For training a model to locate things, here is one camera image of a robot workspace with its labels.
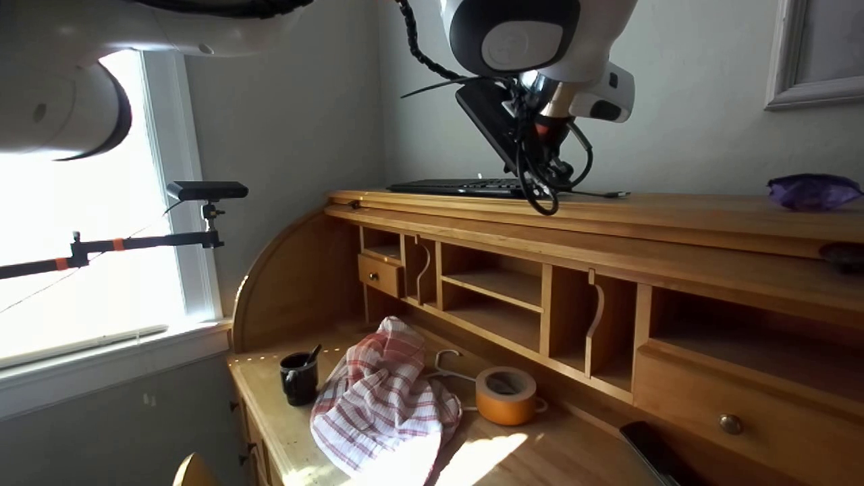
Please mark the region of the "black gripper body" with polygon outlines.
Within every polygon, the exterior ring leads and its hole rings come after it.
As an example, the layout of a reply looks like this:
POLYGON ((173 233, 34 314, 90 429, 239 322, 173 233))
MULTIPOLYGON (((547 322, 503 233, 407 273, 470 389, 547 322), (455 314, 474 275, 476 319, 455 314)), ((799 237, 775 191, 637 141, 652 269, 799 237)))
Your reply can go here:
POLYGON ((457 103, 503 157, 509 172, 574 186, 575 167, 559 160, 569 118, 542 117, 542 90, 478 78, 457 90, 457 103))

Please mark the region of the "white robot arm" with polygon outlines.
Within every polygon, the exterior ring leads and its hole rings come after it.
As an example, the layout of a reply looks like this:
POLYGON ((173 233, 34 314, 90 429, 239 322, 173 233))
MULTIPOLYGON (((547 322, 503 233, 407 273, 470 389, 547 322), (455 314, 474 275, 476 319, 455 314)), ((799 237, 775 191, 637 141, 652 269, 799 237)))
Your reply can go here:
MULTIPOLYGON (((85 160, 132 125, 120 51, 263 57, 317 0, 0 0, 0 152, 85 160)), ((413 0, 395 0, 407 48, 457 87, 457 99, 503 157, 541 186, 569 188, 559 160, 580 117, 625 121, 636 78, 610 60, 637 0, 434 0, 455 61, 420 42, 413 0)))

